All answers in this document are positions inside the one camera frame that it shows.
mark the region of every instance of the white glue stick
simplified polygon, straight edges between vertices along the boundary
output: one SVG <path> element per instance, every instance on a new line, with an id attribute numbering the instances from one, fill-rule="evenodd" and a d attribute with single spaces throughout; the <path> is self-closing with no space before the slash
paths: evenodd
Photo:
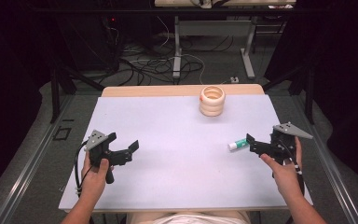
<path id="1" fill-rule="evenodd" d="M 249 146 L 249 143 L 246 141 L 246 138 L 243 138 L 234 143 L 228 144 L 228 150 L 235 151 L 236 149 L 240 149 L 242 147 L 247 147 L 247 146 Z"/>

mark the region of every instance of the table leg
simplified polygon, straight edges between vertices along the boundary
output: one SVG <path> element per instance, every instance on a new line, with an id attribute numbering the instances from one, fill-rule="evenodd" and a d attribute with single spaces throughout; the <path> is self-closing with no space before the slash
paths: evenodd
<path id="1" fill-rule="evenodd" d="M 257 23 L 257 17 L 252 17 L 251 25 L 249 26 L 249 34 L 246 40 L 245 49 L 241 49 L 241 56 L 243 59 L 243 65 L 245 66 L 246 75 L 249 79 L 255 79 L 255 72 L 252 67 L 251 60 L 249 58 L 249 52 L 252 48 L 252 41 L 255 35 L 255 26 Z"/>
<path id="2" fill-rule="evenodd" d="M 180 48 L 179 19 L 175 16 L 175 59 L 173 61 L 173 78 L 180 78 L 182 50 Z"/>

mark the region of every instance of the hand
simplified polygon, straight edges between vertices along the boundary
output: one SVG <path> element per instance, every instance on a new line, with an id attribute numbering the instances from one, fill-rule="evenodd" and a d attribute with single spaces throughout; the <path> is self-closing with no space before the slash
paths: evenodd
<path id="1" fill-rule="evenodd" d="M 85 198 L 90 203 L 96 204 L 103 194 L 105 187 L 106 172 L 109 169 L 109 161 L 102 159 L 100 167 L 91 167 L 90 153 L 86 152 L 81 175 L 84 178 L 82 182 L 82 192 L 80 199 Z"/>
<path id="2" fill-rule="evenodd" d="M 298 185 L 296 169 L 291 161 L 286 160 L 284 162 L 285 165 L 280 165 L 267 154 L 261 155 L 260 158 L 271 168 L 275 182 L 278 186 L 278 191 L 285 200 L 289 199 L 289 197 L 302 197 L 301 189 Z M 296 137 L 296 161 L 300 168 L 302 168 L 301 159 L 302 148 L 300 141 Z"/>

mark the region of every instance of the white table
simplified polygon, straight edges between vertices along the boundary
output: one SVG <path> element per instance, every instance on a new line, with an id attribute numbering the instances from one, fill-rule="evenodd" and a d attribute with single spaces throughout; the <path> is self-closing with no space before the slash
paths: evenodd
<path id="1" fill-rule="evenodd" d="M 205 117 L 199 111 L 203 87 L 105 90 L 84 140 L 93 130 L 116 132 L 111 150 L 127 148 L 135 140 L 140 147 L 133 161 L 115 167 L 115 182 L 106 185 L 94 212 L 287 208 L 269 167 L 256 154 L 249 148 L 235 153 L 227 149 L 247 133 L 269 142 L 272 126 L 280 123 L 269 97 L 258 85 L 223 85 L 223 114 Z M 82 150 L 79 170 L 84 156 Z M 72 172 L 60 209 L 75 205 L 75 187 Z M 311 202 L 307 190 L 306 198 Z"/>
<path id="2" fill-rule="evenodd" d="M 296 0 L 230 0 L 224 7 L 260 7 L 294 5 Z M 155 0 L 156 7 L 195 7 L 190 0 Z M 255 72 L 249 58 L 249 51 L 255 35 L 256 17 L 251 21 L 179 21 L 175 17 L 175 59 L 173 62 L 173 78 L 180 77 L 182 49 L 181 35 L 236 35 L 247 36 L 245 48 L 241 49 L 241 57 L 250 79 L 255 78 Z"/>

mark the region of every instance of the dark curtain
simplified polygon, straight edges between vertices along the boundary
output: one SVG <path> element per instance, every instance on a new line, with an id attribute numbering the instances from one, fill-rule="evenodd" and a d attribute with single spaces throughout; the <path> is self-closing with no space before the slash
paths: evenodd
<path id="1" fill-rule="evenodd" d="M 329 27 L 329 36 L 324 36 L 326 41 L 320 46 L 314 100 L 333 125 L 327 142 L 329 149 L 358 174 L 358 2 L 347 1 L 339 10 L 339 23 Z M 316 47 L 318 34 L 322 34 L 324 26 L 333 19 L 336 18 L 292 18 L 266 77 L 274 80 L 303 63 L 311 48 Z"/>
<path id="2" fill-rule="evenodd" d="M 24 20 L 16 2 L 0 1 L 0 176 L 36 118 L 39 88 L 49 81 Z"/>

